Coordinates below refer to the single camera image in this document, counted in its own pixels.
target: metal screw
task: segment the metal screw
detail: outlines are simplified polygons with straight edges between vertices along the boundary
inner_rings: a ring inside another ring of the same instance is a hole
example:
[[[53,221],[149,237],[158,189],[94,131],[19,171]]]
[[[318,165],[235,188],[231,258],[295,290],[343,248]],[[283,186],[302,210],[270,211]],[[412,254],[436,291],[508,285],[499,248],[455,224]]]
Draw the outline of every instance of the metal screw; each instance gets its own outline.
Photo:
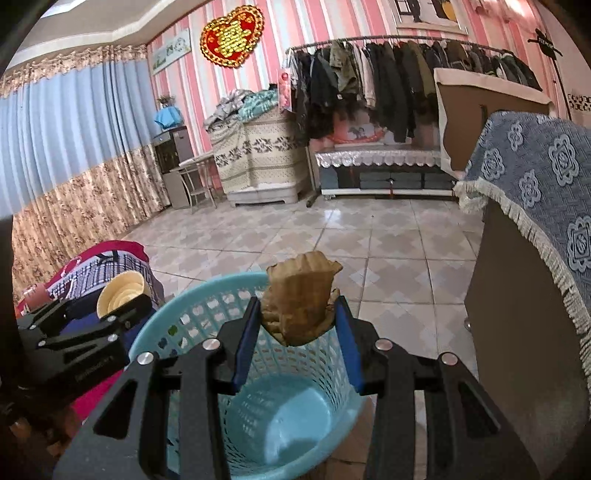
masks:
[[[388,340],[387,338],[380,338],[380,340],[375,342],[375,347],[382,352],[387,352],[391,350],[394,344]]]
[[[454,365],[457,364],[457,357],[450,352],[446,352],[441,356],[441,361],[446,364],[449,365],[450,367],[453,367]]]
[[[154,354],[151,352],[144,352],[138,355],[138,363],[140,365],[148,365],[154,361]]]
[[[222,343],[217,338],[208,338],[202,345],[205,350],[217,350],[222,346]]]

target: striped wallpaper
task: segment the striped wallpaper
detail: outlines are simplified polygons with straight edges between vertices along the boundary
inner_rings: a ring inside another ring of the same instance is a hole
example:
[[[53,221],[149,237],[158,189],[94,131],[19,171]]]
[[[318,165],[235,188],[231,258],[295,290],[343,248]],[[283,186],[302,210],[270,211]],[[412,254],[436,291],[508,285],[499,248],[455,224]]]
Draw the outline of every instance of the striped wallpaper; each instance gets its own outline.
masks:
[[[285,50],[330,38],[357,35],[432,35],[463,38],[497,48],[514,51],[528,63],[547,94],[557,103],[554,74],[549,59],[543,57],[532,32],[542,20],[534,0],[511,0],[510,4],[523,18],[504,22],[477,14],[469,0],[453,0],[458,16],[467,19],[468,38],[438,31],[397,28],[394,0],[212,0],[180,19],[148,46],[151,54],[165,40],[189,28],[193,51],[152,78],[154,96],[170,93],[176,97],[190,132],[195,153],[211,149],[203,121],[215,110],[218,100],[234,88],[253,91],[277,82],[278,69]],[[199,50],[201,30],[213,18],[229,13],[242,4],[257,5],[265,17],[265,30],[254,52],[239,69],[214,65]]]

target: laundry basket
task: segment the laundry basket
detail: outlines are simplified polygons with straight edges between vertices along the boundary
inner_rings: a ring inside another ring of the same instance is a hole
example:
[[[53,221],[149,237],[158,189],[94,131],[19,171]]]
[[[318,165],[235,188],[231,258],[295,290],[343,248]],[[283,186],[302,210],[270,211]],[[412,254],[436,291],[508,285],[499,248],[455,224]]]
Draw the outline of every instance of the laundry basket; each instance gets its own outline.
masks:
[[[179,295],[148,321],[129,352],[161,358],[215,337],[224,322],[262,297],[266,273],[229,275]],[[290,480],[324,461],[350,432],[363,398],[349,385],[335,329],[283,347],[261,327],[246,384],[220,395],[220,425],[233,479]],[[178,473],[178,392],[170,398],[168,467]]]

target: crumpled paper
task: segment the crumpled paper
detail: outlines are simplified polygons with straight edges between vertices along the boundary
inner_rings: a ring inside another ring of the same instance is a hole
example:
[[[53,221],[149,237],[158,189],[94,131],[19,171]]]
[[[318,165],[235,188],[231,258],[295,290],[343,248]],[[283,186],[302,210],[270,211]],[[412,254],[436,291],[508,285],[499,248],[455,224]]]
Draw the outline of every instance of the crumpled paper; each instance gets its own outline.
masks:
[[[300,346],[326,333],[335,322],[338,288],[335,275],[343,266],[322,252],[307,252],[267,268],[262,324],[283,346]]]

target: small plant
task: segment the small plant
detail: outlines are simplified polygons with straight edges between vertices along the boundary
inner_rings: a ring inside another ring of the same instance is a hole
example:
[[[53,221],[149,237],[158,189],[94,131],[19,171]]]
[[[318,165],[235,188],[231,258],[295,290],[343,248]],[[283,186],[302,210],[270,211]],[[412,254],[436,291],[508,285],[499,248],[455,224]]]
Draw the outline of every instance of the small plant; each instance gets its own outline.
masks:
[[[172,95],[170,95],[169,93],[166,93],[164,95],[160,95],[158,98],[156,98],[156,100],[163,107],[171,106],[174,103],[174,97]]]

